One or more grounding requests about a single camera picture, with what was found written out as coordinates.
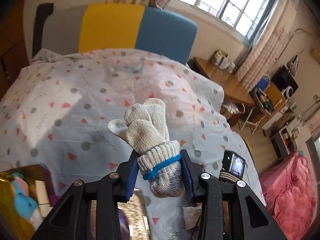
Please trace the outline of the white knitted gloves bundle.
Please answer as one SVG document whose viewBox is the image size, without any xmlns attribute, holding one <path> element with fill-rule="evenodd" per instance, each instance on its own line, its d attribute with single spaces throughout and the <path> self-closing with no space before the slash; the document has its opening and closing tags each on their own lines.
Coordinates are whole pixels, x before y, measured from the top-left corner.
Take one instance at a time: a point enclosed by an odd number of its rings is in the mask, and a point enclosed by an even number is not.
<svg viewBox="0 0 320 240">
<path fill-rule="evenodd" d="M 182 194 L 180 143 L 169 137 L 166 105 L 161 99 L 149 98 L 143 104 L 130 106 L 122 120 L 111 120 L 107 128 L 139 154 L 140 172 L 155 197 Z"/>
</svg>

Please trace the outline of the blue plush toy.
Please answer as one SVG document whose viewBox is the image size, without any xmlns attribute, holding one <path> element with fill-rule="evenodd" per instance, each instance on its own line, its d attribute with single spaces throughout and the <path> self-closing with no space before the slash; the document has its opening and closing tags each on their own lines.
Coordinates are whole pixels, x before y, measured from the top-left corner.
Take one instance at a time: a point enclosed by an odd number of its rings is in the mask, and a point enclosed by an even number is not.
<svg viewBox="0 0 320 240">
<path fill-rule="evenodd" d="M 29 196 L 29 186 L 20 177 L 15 177 L 11 182 L 14 190 L 14 207 L 16 212 L 24 219 L 31 219 L 37 208 L 37 202 Z"/>
</svg>

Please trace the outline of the gold metal tray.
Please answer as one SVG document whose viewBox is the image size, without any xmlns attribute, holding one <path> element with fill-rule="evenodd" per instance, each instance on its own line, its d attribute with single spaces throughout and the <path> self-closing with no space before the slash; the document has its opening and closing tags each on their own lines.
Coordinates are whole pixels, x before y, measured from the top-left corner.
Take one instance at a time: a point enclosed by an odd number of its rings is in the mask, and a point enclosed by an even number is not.
<svg viewBox="0 0 320 240">
<path fill-rule="evenodd" d="M 1 173 L 1 226 L 11 239 L 31 239 L 53 205 L 50 172 L 31 165 Z"/>
</svg>

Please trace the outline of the white tote bag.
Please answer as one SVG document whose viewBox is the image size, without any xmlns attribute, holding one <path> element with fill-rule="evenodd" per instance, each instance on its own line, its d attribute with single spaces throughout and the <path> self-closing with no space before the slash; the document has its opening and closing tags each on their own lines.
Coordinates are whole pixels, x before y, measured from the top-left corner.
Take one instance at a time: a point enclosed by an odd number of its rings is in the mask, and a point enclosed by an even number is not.
<svg viewBox="0 0 320 240">
<path fill-rule="evenodd" d="M 221 113 L 222 114 L 244 114 L 246 111 L 246 107 L 243 103 L 236 103 L 231 100 L 225 100 L 221 106 Z"/>
</svg>

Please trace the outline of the white sponge block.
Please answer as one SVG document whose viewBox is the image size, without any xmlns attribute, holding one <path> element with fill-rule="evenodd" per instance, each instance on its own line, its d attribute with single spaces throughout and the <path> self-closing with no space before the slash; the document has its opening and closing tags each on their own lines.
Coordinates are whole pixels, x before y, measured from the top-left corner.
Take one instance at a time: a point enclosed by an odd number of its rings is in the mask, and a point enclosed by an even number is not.
<svg viewBox="0 0 320 240">
<path fill-rule="evenodd" d="M 35 191 L 39 205 L 51 206 L 44 181 L 35 180 Z"/>
</svg>

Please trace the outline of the wooden desk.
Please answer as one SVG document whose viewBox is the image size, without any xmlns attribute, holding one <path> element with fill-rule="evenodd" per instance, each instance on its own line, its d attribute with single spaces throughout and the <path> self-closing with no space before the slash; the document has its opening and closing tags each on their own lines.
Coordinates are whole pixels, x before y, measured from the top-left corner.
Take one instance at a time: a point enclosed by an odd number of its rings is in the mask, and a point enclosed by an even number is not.
<svg viewBox="0 0 320 240">
<path fill-rule="evenodd" d="M 244 89 L 235 75 L 229 74 L 225 70 L 221 70 L 208 60 L 200 57 L 194 57 L 194 66 L 199 70 L 200 74 L 217 83 L 223 88 L 225 98 L 236 103 L 242 103 L 247 107 L 255 105 L 249 92 Z"/>
</svg>

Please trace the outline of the white folding stool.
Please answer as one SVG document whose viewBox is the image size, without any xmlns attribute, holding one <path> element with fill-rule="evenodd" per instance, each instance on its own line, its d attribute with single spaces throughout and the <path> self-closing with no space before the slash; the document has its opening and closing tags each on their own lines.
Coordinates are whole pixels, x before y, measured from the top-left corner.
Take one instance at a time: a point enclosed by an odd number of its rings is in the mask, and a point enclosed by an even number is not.
<svg viewBox="0 0 320 240">
<path fill-rule="evenodd" d="M 244 120 L 244 123 L 239 124 L 240 132 L 243 131 L 243 129 L 246 125 L 249 125 L 251 132 L 253 134 L 258 129 L 262 119 L 271 117 L 272 113 L 274 111 L 274 105 L 273 105 L 271 99 L 260 88 L 253 89 L 252 98 L 253 98 L 255 105 L 250 109 L 248 116 Z M 249 119 L 250 119 L 253 111 L 256 109 L 259 111 L 260 117 L 258 118 L 257 121 L 252 122 Z"/>
</svg>

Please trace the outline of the pink ruffled fabric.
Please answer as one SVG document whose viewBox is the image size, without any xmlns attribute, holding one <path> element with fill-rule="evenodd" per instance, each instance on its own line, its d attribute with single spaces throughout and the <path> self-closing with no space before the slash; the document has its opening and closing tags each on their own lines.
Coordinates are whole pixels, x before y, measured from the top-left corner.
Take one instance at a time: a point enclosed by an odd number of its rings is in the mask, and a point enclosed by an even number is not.
<svg viewBox="0 0 320 240">
<path fill-rule="evenodd" d="M 295 152 L 260 177 L 266 208 L 287 239 L 302 239 L 316 208 L 308 160 Z"/>
</svg>

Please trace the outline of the blue chair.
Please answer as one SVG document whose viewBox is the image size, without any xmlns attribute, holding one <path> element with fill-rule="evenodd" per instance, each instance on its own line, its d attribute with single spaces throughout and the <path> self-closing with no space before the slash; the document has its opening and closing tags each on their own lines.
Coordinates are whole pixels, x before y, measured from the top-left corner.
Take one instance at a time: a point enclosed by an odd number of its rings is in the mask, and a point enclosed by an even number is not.
<svg viewBox="0 0 320 240">
<path fill-rule="evenodd" d="M 270 83 L 271 83 L 271 79 L 270 79 L 269 75 L 265 74 L 259 80 L 259 82 L 255 85 L 255 88 L 260 89 L 264 92 L 269 87 Z"/>
</svg>

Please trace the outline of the boxes on desk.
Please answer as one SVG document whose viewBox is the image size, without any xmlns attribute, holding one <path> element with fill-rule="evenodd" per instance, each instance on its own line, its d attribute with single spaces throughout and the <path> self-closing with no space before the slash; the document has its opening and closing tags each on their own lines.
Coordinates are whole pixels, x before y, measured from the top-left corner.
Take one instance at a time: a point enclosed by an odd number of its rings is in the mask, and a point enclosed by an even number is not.
<svg viewBox="0 0 320 240">
<path fill-rule="evenodd" d="M 233 74 L 234 72 L 235 64 L 228 58 L 228 54 L 224 51 L 216 50 L 212 54 L 210 62 L 221 70 L 225 70 L 229 74 Z"/>
</svg>

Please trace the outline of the black television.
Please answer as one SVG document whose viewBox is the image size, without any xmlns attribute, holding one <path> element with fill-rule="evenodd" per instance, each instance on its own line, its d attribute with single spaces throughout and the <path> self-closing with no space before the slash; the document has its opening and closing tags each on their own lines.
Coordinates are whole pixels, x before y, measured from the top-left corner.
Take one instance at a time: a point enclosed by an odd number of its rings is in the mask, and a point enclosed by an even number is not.
<svg viewBox="0 0 320 240">
<path fill-rule="evenodd" d="M 286 100 L 291 98 L 298 89 L 298 84 L 285 66 L 280 67 L 276 71 L 271 78 L 271 82 L 283 94 Z"/>
</svg>

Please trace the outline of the right beige curtain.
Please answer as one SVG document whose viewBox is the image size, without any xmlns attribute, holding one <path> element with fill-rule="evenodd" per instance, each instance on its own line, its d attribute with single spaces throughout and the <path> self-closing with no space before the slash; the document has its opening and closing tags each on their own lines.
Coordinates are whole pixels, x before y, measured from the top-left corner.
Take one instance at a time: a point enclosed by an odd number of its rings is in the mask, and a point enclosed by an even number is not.
<svg viewBox="0 0 320 240">
<path fill-rule="evenodd" d="M 237 70 L 235 77 L 248 92 L 279 59 L 292 34 L 298 3 L 299 0 L 277 0 L 258 39 Z"/>
</svg>

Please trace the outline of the grey yellow blue sofa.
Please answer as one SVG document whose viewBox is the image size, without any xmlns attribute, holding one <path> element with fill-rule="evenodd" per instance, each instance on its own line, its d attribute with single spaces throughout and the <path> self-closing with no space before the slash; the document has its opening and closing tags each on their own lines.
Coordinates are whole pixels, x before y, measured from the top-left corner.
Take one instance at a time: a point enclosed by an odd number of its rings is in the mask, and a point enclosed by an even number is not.
<svg viewBox="0 0 320 240">
<path fill-rule="evenodd" d="M 97 49 L 140 49 L 185 64 L 197 25 L 174 12 L 131 4 L 90 4 L 55 10 L 37 7 L 33 54 L 67 55 Z"/>
</svg>

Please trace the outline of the window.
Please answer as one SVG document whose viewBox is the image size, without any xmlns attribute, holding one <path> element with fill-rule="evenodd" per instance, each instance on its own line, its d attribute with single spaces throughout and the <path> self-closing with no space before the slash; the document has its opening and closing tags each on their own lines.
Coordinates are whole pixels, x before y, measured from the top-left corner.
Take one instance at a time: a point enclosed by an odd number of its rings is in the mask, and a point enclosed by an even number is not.
<svg viewBox="0 0 320 240">
<path fill-rule="evenodd" d="M 275 0 L 177 0 L 218 20 L 248 45 L 257 35 Z"/>
</svg>

